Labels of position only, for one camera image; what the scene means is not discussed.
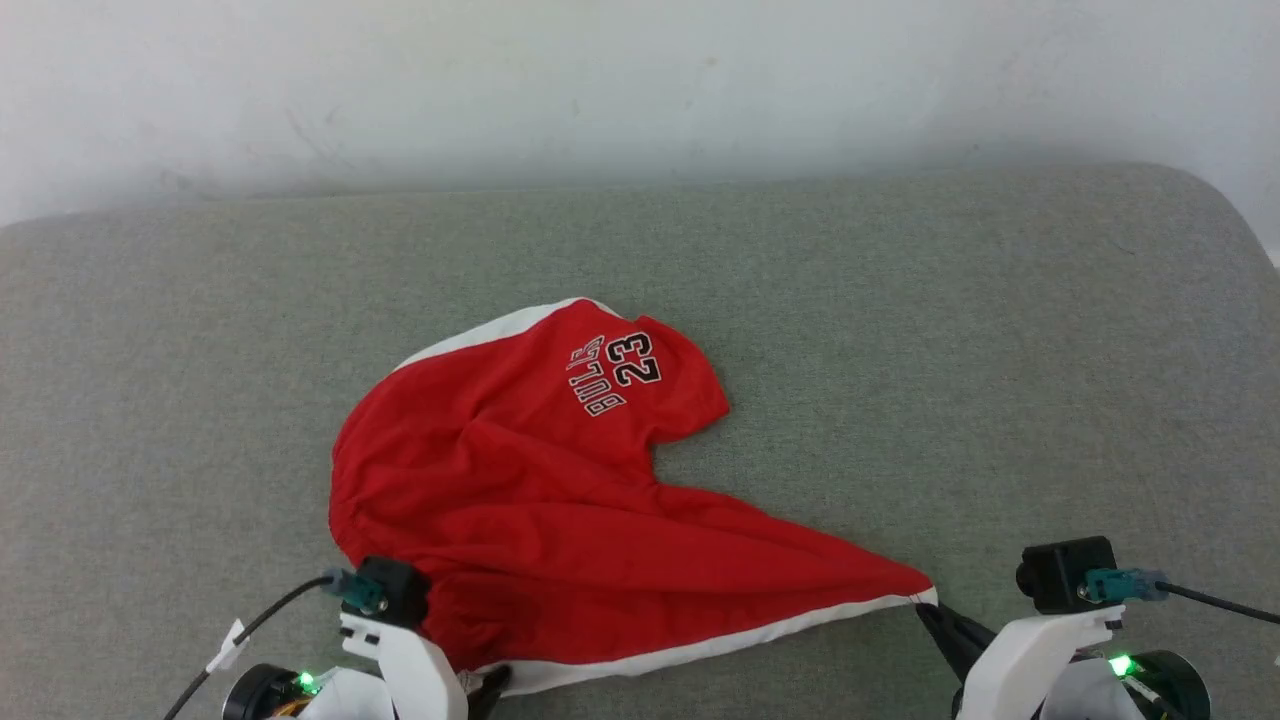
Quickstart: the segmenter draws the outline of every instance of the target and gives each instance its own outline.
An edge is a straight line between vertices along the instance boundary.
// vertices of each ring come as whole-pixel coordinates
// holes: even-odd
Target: gray upholstery
[[[658,451],[931,574],[997,625],[1023,546],[1280,605],[1280,282],[1231,206],[1143,165],[672,190],[398,195],[45,219],[0,231],[5,716],[159,717],[230,620],[342,560],[329,447],[411,352],[586,295],[699,343],[733,405]],[[308,596],[250,661],[325,669]],[[1280,630],[1187,601],[1167,647],[1221,717],[1280,707]],[[216,717],[233,675],[183,715]],[[500,719],[937,719],[909,609]]]

